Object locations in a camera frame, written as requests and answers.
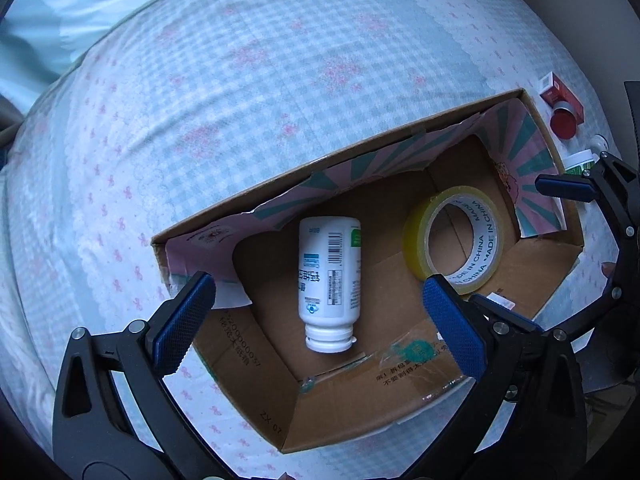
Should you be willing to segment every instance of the white pill bottle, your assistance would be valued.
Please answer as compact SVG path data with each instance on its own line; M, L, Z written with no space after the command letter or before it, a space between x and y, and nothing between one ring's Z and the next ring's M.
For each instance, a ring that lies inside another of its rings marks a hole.
M360 222L355 218L300 221L298 314L311 350L332 354L355 343L353 323L360 317Z

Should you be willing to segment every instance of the red bottle cap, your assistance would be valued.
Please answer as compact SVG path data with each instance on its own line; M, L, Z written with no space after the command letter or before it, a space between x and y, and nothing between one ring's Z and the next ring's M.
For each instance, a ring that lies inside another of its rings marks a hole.
M571 139L578 128L578 118L574 108L566 101L558 101L554 105L554 113L551 116L551 131L559 139Z

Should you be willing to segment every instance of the screw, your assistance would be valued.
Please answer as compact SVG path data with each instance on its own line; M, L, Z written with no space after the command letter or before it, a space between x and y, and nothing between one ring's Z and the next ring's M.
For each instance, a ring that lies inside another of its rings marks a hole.
M142 332L145 329L146 322L141 319L137 319L129 323L129 332L132 334L137 334L138 332Z
M71 333L71 339L82 339L86 334L86 330L79 326Z
M509 333L509 325L503 323L501 321L496 321L494 323L494 332L500 335L505 335Z
M556 328L554 330L554 338L556 338L558 341L564 341L566 339L566 332L564 330Z
M511 384L507 388L507 392L504 394L504 398L507 400L513 400L518 395L518 387L515 384Z

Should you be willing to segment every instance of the bottle cap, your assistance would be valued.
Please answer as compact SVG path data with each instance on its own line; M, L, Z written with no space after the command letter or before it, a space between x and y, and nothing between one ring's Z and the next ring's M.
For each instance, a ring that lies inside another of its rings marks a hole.
M351 348L356 342L353 336L353 325L324 328L305 325L306 346L314 352L335 354Z
M551 131L559 139L571 139L578 128L578 118L574 107L566 101L558 101L554 105L554 113L551 116Z

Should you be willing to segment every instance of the tape roll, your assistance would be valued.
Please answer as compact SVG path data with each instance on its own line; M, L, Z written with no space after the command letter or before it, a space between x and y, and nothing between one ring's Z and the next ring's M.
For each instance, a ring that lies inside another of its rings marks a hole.
M504 232L495 204L479 189L451 187L418 204L404 224L402 252L411 272L426 280L438 271L429 254L429 234L436 216L444 206L453 205L469 218L474 244L465 264L445 276L459 294L478 290L495 272L502 255Z

